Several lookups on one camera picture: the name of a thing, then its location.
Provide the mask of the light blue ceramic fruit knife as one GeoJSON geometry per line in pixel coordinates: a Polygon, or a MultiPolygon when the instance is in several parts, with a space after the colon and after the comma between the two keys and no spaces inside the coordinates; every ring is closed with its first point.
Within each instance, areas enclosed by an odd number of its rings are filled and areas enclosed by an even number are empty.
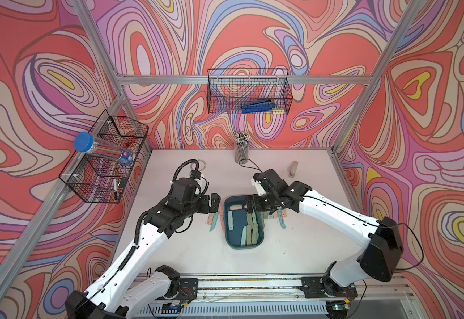
{"type": "Polygon", "coordinates": [[[213,216],[210,222],[210,228],[209,228],[210,232],[212,232],[216,228],[218,220],[219,220],[219,213],[213,213],[213,216]]]}

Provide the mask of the light blue sheathed knife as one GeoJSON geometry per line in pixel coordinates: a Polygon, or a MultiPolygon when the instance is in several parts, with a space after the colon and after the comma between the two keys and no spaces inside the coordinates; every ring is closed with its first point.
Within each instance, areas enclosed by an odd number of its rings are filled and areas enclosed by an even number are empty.
{"type": "Polygon", "coordinates": [[[227,212],[227,222],[228,222],[228,231],[232,232],[234,230],[234,218],[233,218],[233,212],[228,211],[227,212]]]}

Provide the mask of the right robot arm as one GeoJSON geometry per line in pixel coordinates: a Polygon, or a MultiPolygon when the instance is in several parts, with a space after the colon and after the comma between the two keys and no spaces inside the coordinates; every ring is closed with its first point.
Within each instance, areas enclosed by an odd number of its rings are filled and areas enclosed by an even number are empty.
{"type": "Polygon", "coordinates": [[[303,182],[287,184],[273,169],[255,173],[251,183],[256,194],[248,195],[242,205],[248,213],[287,209],[324,223],[357,245],[357,252],[331,262],[319,278],[323,295],[341,296],[360,280],[391,281],[404,251],[396,221],[348,209],[303,182]]]}

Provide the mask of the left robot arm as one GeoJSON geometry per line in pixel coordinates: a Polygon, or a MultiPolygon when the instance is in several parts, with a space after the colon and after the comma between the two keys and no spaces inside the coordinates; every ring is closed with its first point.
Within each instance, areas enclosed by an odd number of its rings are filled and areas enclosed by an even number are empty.
{"type": "Polygon", "coordinates": [[[133,318],[142,308],[161,297],[178,294],[180,274],[167,265],[149,279],[132,283],[152,255],[195,214],[216,213],[221,198],[206,193],[200,178],[172,182],[168,195],[144,211],[134,236],[111,266],[84,292],[73,291],[65,301],[69,318],[133,318]]]}

